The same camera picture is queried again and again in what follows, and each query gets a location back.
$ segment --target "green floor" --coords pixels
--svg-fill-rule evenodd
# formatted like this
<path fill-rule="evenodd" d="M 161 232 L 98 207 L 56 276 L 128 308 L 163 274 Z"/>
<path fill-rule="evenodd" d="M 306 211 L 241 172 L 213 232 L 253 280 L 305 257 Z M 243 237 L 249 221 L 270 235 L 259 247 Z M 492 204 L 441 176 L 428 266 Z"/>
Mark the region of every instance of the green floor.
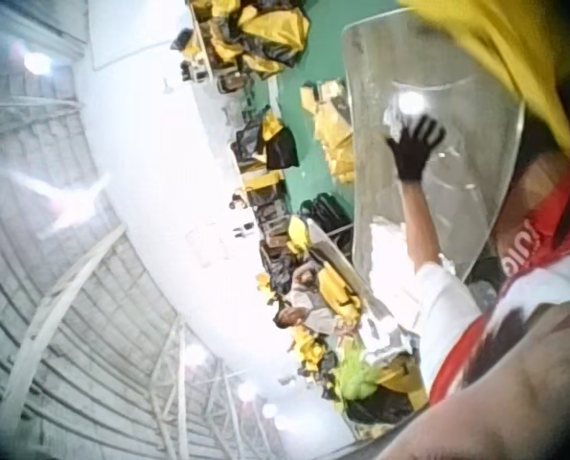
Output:
<path fill-rule="evenodd" d="M 299 168 L 285 171 L 286 186 L 293 211 L 305 199 L 322 192 L 334 194 L 353 216 L 353 185 L 333 182 L 319 144 L 313 138 L 310 116 L 300 106 L 300 86 L 307 81 L 345 77 L 342 58 L 342 32 L 347 25 L 398 7 L 397 0 L 318 0 L 308 1 L 310 20 L 308 47 L 294 69 L 278 76 L 279 101 L 284 123 L 291 128 L 300 159 Z M 267 84 L 255 87 L 258 105 L 268 101 Z"/>

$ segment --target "metal truss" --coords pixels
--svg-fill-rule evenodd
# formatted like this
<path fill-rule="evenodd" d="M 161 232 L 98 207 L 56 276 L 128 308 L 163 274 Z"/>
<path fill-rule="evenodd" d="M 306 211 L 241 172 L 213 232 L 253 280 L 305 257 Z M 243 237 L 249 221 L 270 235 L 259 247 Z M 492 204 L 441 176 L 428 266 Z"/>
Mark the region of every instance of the metal truss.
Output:
<path fill-rule="evenodd" d="M 254 402 L 244 406 L 237 401 L 231 378 L 220 359 L 211 382 L 204 417 L 228 458 L 243 460 L 248 451 L 262 460 L 276 459 L 258 408 Z"/>
<path fill-rule="evenodd" d="M 123 226 L 114 229 L 80 257 L 44 295 L 35 309 L 35 315 L 14 360 L 0 404 L 1 436 L 5 438 L 14 436 L 44 350 L 86 280 L 91 277 L 103 257 L 124 232 Z"/>
<path fill-rule="evenodd" d="M 78 112 L 82 104 L 63 99 L 0 95 L 0 134 Z"/>
<path fill-rule="evenodd" d="M 163 349 L 157 358 L 150 383 L 148 394 L 154 411 L 166 454 L 170 460 L 189 460 L 189 442 L 187 435 L 187 410 L 185 390 L 185 323 L 184 319 L 176 316 L 171 326 Z M 175 410 L 174 401 L 178 397 L 178 410 Z M 169 423 L 178 425 L 178 449 L 171 436 Z"/>

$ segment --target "person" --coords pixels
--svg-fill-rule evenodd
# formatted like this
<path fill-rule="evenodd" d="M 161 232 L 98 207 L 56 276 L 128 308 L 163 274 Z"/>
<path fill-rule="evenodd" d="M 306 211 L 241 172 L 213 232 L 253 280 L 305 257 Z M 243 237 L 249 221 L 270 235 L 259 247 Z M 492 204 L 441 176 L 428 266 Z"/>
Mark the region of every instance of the person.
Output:
<path fill-rule="evenodd" d="M 291 291 L 286 296 L 285 307 L 278 310 L 274 323 L 280 329 L 304 325 L 310 330 L 325 335 L 351 334 L 335 316 L 333 310 L 316 286 L 316 275 L 321 265 L 309 260 L 293 271 Z"/>
<path fill-rule="evenodd" d="M 496 235 L 519 249 L 526 244 L 496 305 L 483 315 L 466 286 L 441 266 L 422 191 L 423 170 L 445 130 L 427 116 L 412 125 L 387 144 L 419 284 L 421 371 L 430 407 L 378 458 L 549 458 L 570 430 L 570 166 L 519 217 L 530 238 L 512 235 L 512 225 Z M 534 163 L 555 161 L 547 155 Z M 519 182 L 535 174 L 534 163 Z M 568 228 L 557 231 L 565 215 Z M 507 249 L 500 254 L 512 255 Z"/>

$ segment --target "hand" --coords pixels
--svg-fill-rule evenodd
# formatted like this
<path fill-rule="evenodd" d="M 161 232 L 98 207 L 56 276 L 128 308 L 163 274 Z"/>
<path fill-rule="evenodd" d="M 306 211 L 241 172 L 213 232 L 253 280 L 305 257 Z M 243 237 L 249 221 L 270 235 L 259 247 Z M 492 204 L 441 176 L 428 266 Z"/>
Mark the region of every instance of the hand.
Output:
<path fill-rule="evenodd" d="M 340 327 L 336 328 L 335 333 L 338 337 L 342 337 L 345 335 L 355 335 L 358 330 L 358 325 L 351 326 L 343 324 Z"/>
<path fill-rule="evenodd" d="M 446 130 L 443 127 L 437 136 L 433 136 L 437 126 L 436 120 L 423 115 L 412 135 L 409 124 L 404 124 L 399 142 L 391 137 L 387 139 L 387 144 L 396 160 L 399 180 L 402 182 L 421 182 L 429 155 L 446 137 Z"/>

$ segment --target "black glove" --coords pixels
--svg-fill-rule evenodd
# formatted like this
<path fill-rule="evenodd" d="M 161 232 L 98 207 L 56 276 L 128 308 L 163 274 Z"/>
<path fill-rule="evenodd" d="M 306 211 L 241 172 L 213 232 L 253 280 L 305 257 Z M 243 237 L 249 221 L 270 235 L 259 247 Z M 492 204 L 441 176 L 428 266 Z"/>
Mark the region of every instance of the black glove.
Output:
<path fill-rule="evenodd" d="M 405 125 L 401 131 L 399 142 L 393 138 L 387 139 L 387 144 L 396 159 L 399 180 L 402 182 L 421 182 L 422 172 L 431 151 L 439 146 L 446 136 L 446 130 L 441 127 L 434 140 L 430 140 L 431 137 L 434 137 L 433 133 L 437 126 L 436 120 L 423 115 L 412 135 L 410 134 L 410 126 Z"/>

